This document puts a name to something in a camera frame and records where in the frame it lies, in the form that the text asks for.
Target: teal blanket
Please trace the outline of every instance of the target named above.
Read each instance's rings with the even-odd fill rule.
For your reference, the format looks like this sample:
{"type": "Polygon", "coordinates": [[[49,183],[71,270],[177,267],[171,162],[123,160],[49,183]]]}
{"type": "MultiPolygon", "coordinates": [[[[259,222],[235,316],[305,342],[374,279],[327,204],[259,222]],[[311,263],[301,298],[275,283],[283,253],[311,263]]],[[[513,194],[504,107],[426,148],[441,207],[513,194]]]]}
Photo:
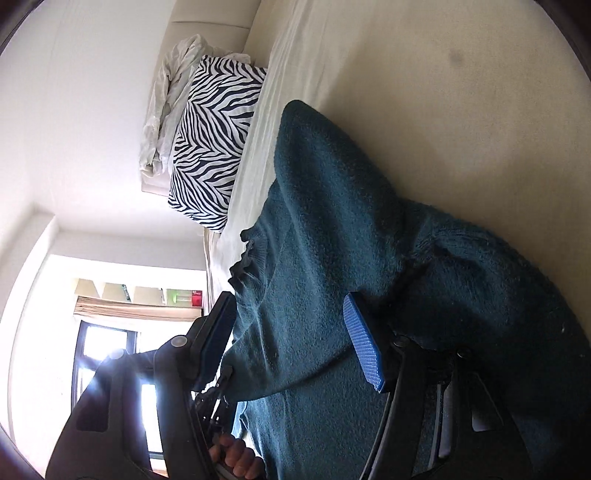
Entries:
{"type": "Polygon", "coordinates": [[[398,197],[299,101],[285,107],[275,172],[232,268],[239,315],[223,359],[236,429],[251,432],[269,478],[353,480],[363,468],[384,398],[352,352],[348,291],[425,348],[472,348],[535,468],[549,462],[591,403],[589,343],[554,285],[491,233],[398,197]]]}

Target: dark stain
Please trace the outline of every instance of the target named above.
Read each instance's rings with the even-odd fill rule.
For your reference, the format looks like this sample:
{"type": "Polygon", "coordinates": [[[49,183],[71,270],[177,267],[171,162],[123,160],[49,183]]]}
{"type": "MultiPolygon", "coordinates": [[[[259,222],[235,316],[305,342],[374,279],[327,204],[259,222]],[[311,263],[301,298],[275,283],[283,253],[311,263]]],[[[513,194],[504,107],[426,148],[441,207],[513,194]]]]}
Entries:
{"type": "Polygon", "coordinates": [[[459,68],[464,65],[464,54],[460,50],[456,50],[452,48],[449,51],[449,63],[452,64],[452,67],[459,68]]]}

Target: curtain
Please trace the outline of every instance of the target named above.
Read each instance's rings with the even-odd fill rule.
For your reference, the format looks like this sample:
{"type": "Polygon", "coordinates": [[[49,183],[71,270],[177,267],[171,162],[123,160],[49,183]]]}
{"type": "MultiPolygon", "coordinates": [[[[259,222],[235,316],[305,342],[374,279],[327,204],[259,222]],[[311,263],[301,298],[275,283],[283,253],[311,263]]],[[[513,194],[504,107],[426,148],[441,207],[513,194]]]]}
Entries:
{"type": "Polygon", "coordinates": [[[189,307],[160,307],[78,297],[74,314],[83,317],[105,316],[136,320],[192,322],[195,318],[202,316],[202,311],[189,307]]]}

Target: person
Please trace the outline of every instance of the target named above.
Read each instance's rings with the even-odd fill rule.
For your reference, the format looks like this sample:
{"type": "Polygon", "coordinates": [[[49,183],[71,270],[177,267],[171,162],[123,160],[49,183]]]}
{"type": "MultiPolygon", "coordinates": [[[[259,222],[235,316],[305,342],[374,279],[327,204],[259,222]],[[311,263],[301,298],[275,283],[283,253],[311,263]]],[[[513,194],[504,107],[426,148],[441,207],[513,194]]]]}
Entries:
{"type": "Polygon", "coordinates": [[[248,448],[242,439],[227,433],[221,435],[217,443],[209,449],[209,455],[214,463],[220,462],[222,451],[226,452],[224,463],[232,468],[232,473],[238,478],[254,480],[265,472],[265,463],[262,458],[256,456],[255,451],[248,448]]]}

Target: window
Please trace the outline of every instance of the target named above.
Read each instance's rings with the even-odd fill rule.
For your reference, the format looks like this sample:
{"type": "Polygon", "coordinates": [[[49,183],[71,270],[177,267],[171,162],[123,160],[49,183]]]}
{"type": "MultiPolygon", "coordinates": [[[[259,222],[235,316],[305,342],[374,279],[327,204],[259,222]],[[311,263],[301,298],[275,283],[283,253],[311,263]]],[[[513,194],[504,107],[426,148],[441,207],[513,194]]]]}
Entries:
{"type": "MultiPolygon", "coordinates": [[[[187,322],[153,322],[144,324],[141,332],[114,327],[80,323],[74,370],[72,375],[72,409],[95,376],[100,363],[114,350],[141,353],[158,349],[175,335],[185,334],[190,327],[187,322]]],[[[142,419],[148,440],[152,463],[164,458],[156,413],[156,388],[145,383],[141,391],[142,419]]]]}
{"type": "Polygon", "coordinates": [[[72,409],[105,357],[119,348],[134,353],[137,338],[138,332],[80,322],[72,374],[72,409]]]}

